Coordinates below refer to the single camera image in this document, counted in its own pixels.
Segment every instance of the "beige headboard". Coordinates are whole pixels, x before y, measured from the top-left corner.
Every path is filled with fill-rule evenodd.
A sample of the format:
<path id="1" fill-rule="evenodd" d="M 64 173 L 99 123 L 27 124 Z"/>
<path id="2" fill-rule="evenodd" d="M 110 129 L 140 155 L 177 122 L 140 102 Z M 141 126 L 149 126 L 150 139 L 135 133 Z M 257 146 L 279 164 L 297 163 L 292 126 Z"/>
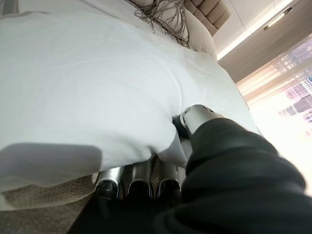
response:
<path id="1" fill-rule="evenodd" d="M 184 0 L 188 9 L 213 36 L 231 13 L 223 0 Z"/>

